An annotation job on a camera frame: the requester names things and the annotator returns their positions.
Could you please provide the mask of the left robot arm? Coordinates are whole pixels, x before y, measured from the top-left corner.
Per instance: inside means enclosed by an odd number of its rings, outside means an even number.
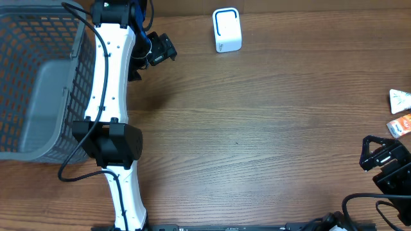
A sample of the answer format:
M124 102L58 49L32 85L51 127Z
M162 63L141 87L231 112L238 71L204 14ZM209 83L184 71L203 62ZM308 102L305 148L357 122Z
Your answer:
M141 79L140 70L167 59L177 50L163 33L145 26L152 1L95 1L83 23L95 36L96 54L91 98L83 119L73 122L77 148L96 161L108 181L115 210L109 230L149 230L137 177L143 150L142 131L128 123L127 85Z

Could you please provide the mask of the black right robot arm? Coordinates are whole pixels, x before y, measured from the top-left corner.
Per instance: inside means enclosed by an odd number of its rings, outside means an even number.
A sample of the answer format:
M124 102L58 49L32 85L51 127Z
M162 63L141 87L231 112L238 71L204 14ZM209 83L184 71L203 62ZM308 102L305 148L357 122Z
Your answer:
M397 139L386 139L368 135L363 138L359 165L364 171L375 167L380 172L372 178L381 191L376 193L354 193L342 201L343 220L335 223L344 230L361 230L350 217L347 204L355 198L376 198L376 210L393 230L399 227L390 222L381 212L379 206L386 205L397 210L398 218L405 226L410 226L410 151Z

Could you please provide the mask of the orange tissue pack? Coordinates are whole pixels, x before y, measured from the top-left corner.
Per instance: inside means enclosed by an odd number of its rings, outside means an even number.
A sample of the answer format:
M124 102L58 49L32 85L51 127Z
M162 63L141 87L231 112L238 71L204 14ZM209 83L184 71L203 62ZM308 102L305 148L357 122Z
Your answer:
M404 115L398 119L395 119L387 123L387 128L389 129L389 132L395 139L398 139L410 133L410 114Z

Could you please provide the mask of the white Pantene tube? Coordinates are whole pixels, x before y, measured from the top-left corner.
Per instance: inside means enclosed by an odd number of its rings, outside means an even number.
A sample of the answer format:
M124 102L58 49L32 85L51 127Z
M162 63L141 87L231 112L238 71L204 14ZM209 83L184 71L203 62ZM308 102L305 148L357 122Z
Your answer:
M390 111L392 114L410 110L410 93L401 90L390 89Z

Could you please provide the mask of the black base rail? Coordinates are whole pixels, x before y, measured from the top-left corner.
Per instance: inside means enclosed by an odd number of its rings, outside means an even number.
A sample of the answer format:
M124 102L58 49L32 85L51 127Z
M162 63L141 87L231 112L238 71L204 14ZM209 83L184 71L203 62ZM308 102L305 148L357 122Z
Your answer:
M178 225L148 225L145 230L151 231L298 231L303 227L304 230L315 230L315 224L311 223L287 223L285 225L215 225L215 226L178 226Z

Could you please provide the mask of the dark grey plastic basket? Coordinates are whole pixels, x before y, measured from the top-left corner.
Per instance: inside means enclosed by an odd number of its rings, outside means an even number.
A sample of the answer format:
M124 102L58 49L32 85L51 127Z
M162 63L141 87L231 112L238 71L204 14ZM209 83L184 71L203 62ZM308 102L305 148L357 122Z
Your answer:
M74 121L91 98L94 40L78 3L1 2L1 158L82 162Z

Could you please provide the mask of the white barcode scanner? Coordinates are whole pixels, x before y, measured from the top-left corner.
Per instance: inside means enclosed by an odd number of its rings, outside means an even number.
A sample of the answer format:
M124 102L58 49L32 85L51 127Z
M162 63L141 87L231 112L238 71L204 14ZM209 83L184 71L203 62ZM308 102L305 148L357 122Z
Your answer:
M216 51L227 53L242 47L240 14L236 8L220 8L213 12Z

